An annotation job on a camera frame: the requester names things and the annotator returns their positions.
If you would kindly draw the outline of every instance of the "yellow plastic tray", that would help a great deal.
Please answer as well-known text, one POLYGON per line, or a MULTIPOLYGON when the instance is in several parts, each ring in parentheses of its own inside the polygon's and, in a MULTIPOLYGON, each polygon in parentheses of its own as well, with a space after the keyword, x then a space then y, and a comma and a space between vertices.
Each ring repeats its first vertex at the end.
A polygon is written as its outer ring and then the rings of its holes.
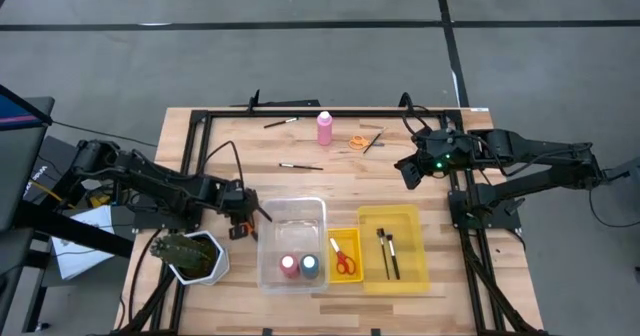
POLYGON ((351 257, 356 264, 356 272, 353 275, 339 274, 336 269, 338 264, 338 256, 331 246, 329 239, 327 239, 327 245, 329 245, 329 283, 348 283, 348 282, 362 282, 362 252, 360 248, 360 232, 357 228, 343 228, 343 229, 329 229, 329 238, 334 238, 340 251, 345 255, 351 257))
POLYGON ((413 205, 364 206, 358 209, 358 227, 364 263, 364 291, 373 294, 423 293, 429 291, 429 274, 424 252, 424 241, 413 205), (389 266, 389 279, 385 272, 380 238, 376 233, 384 228, 393 234, 400 280, 396 280, 391 262, 391 251, 385 239, 384 248, 389 266))

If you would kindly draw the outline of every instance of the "transparent plastic container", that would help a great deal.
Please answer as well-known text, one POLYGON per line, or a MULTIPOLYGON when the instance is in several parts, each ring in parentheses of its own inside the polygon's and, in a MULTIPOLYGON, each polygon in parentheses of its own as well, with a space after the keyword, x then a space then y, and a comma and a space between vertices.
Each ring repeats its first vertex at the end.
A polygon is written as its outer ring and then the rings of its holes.
POLYGON ((260 220, 258 226, 258 285, 265 293, 317 293, 327 289, 327 207, 317 197, 273 199, 262 203, 273 222, 260 220), (280 260, 293 255, 318 258, 319 272, 313 279, 303 275, 288 278, 280 260))

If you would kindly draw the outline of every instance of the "floor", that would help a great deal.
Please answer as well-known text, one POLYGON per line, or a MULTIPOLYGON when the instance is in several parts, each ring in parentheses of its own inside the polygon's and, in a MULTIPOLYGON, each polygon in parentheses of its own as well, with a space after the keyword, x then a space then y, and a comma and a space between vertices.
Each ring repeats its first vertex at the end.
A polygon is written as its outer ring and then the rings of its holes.
MULTIPOLYGON (((452 34, 446 38, 440 27, 206 30, 245 21, 439 21, 439 0, 2 1, 1 82, 23 96, 54 96, 53 116, 67 123, 153 142, 171 106, 246 103, 256 89, 270 101, 395 105, 407 91, 425 106, 489 107, 496 127, 525 137, 592 141, 603 167, 638 156, 640 22, 607 27, 615 25, 607 20, 640 19, 640 0, 447 0, 458 22, 453 49, 452 34), (604 27, 462 27, 462 21, 553 20, 604 27), (94 27, 150 23, 204 30, 94 27), (80 26, 46 26, 55 24, 80 26)), ((59 126, 50 132, 70 143, 92 137, 59 126)), ((637 192, 626 182, 599 188, 595 208, 611 223, 637 220, 637 192)), ((545 328, 636 335, 640 227, 606 228, 590 214, 585 192, 564 189, 527 197, 521 216, 545 328)), ((113 275, 50 290, 42 320, 53 327, 43 334, 108 332, 125 271, 121 262, 113 275)), ((34 279, 23 272, 3 334, 19 334, 34 279)))

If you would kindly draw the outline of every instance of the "wooden table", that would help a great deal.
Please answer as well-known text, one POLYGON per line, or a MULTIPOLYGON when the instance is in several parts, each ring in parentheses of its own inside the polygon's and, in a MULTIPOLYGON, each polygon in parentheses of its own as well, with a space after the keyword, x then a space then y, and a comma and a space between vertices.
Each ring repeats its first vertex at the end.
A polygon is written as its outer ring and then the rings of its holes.
MULTIPOLYGON (((189 108, 167 110, 155 158, 157 163, 179 170, 190 112, 189 108)), ((467 130, 493 127, 486 110, 462 109, 462 115, 467 130)), ((255 241, 248 237, 231 242, 228 219, 206 211, 201 229, 210 230, 229 249, 231 270, 214 286, 195 285, 186 289, 180 334, 260 334, 265 327, 272 328, 274 334, 369 334, 372 328, 381 328, 383 334, 474 334, 460 239, 451 225, 446 201, 449 181, 425 177, 416 190, 406 189, 393 164, 415 152, 415 146, 401 119, 336 118, 334 141, 326 147, 315 141, 315 119, 263 128, 279 120, 215 119, 209 150, 233 140, 240 154, 246 186, 256 189, 260 199, 320 197, 327 203, 329 227, 355 226, 356 210, 363 205, 417 205, 431 290, 425 294, 394 297, 366 295, 361 284, 332 284, 322 294, 264 295, 257 286, 255 241), (381 126, 387 127, 379 139, 385 143, 384 147, 375 147, 365 156, 348 147, 351 136, 372 137, 381 126), (279 162, 319 166, 324 171, 280 168, 279 162)), ((432 128, 439 128, 436 120, 428 122, 432 128)), ((419 129, 417 121, 412 120, 410 124, 419 129)), ((191 170, 196 155, 194 152, 191 170)), ((237 178, 232 150, 224 149, 216 154, 206 172, 237 178)), ((497 171, 487 174, 493 183, 503 180, 497 171)), ((262 221, 260 218, 256 215, 257 222, 262 221)), ((133 270, 151 234, 146 231, 136 237, 123 291, 125 304, 128 304, 133 270)), ((522 244, 506 231, 490 230, 487 234, 498 285, 527 322, 542 328, 522 244)), ((150 255, 142 265, 134 295, 134 314, 157 286, 161 269, 160 260, 150 255)), ((483 286, 481 293, 487 327, 492 327, 483 286)), ((173 295, 172 286, 167 293, 161 328, 169 325, 173 295)))

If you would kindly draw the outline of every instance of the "pink bottle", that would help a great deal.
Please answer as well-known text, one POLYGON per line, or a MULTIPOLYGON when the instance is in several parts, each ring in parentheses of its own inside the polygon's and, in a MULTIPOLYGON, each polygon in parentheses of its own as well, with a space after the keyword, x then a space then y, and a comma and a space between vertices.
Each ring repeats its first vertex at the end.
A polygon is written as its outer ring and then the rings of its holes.
POLYGON ((326 146, 331 143, 331 126, 333 117, 327 111, 320 112, 318 115, 318 143, 326 146))

